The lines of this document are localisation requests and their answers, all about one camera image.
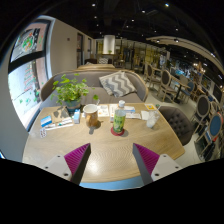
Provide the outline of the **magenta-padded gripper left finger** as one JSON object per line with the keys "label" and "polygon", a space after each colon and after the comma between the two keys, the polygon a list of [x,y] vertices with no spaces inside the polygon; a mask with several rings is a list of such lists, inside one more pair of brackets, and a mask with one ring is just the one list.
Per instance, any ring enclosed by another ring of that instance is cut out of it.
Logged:
{"label": "magenta-padded gripper left finger", "polygon": [[87,143],[66,155],[56,155],[43,169],[65,180],[79,185],[91,154],[91,144]]}

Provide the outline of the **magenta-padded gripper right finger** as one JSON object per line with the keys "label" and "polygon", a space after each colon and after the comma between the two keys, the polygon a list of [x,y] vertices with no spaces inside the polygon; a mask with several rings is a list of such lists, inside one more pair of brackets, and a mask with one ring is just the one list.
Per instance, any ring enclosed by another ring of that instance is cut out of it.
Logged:
{"label": "magenta-padded gripper right finger", "polygon": [[150,149],[136,143],[133,144],[132,153],[145,185],[182,169],[167,154],[158,155]]}

